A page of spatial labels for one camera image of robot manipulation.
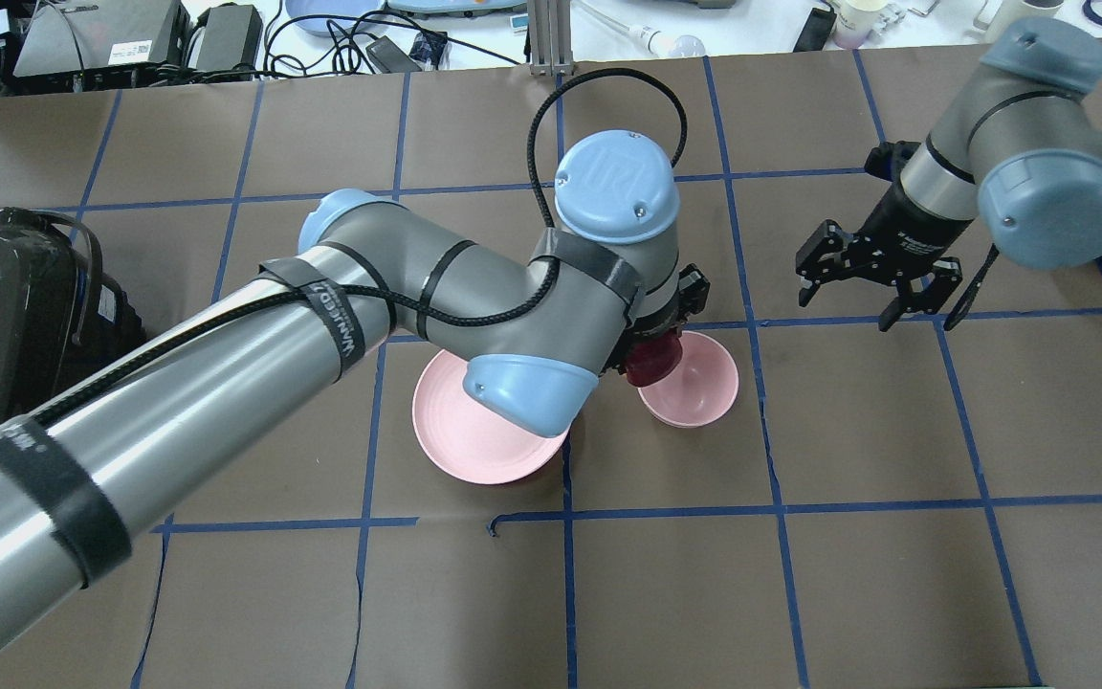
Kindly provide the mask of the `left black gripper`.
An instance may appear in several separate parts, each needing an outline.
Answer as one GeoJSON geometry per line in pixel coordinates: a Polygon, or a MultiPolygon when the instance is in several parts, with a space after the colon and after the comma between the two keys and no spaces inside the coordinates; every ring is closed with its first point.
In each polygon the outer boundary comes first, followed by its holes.
{"type": "Polygon", "coordinates": [[[688,320],[701,313],[707,305],[709,292],[707,276],[703,274],[695,263],[687,263],[687,267],[679,270],[676,276],[674,289],[665,305],[646,317],[635,320],[633,326],[622,332],[620,340],[609,353],[609,369],[624,374],[624,359],[635,342],[655,340],[672,329],[681,331],[682,337],[688,320]]]}

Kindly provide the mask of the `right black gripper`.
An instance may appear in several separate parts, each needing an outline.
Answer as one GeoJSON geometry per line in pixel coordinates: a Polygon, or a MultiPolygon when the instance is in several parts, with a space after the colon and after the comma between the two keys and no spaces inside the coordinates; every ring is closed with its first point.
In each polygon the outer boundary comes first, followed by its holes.
{"type": "Polygon", "coordinates": [[[797,250],[797,304],[808,306],[824,284],[858,278],[895,289],[878,317],[880,332],[905,315],[933,315],[961,284],[961,262],[948,250],[972,222],[920,208],[903,183],[893,182],[858,232],[823,220],[797,250]]]}

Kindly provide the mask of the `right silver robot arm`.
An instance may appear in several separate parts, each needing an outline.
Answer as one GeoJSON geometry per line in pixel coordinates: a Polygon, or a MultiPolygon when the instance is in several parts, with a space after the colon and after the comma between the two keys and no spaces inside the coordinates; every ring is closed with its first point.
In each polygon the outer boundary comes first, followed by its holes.
{"type": "Polygon", "coordinates": [[[892,287],[880,331],[907,314],[966,317],[1000,257],[1052,271],[1102,258],[1102,130],[1085,96],[1102,43],[1058,19],[1018,19],[921,143],[872,148],[889,183],[860,230],[824,220],[796,252],[799,305],[839,280],[892,287]]]}

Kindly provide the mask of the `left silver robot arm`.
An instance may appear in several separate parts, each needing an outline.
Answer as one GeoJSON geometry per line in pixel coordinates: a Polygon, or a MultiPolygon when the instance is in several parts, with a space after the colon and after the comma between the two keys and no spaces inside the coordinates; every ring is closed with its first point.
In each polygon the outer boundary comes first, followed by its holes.
{"type": "Polygon", "coordinates": [[[0,652],[395,330],[467,362],[464,390],[557,437],[622,345],[674,327],[677,154],[579,141],[525,263],[361,190],[320,201],[300,252],[0,424],[0,652]]]}

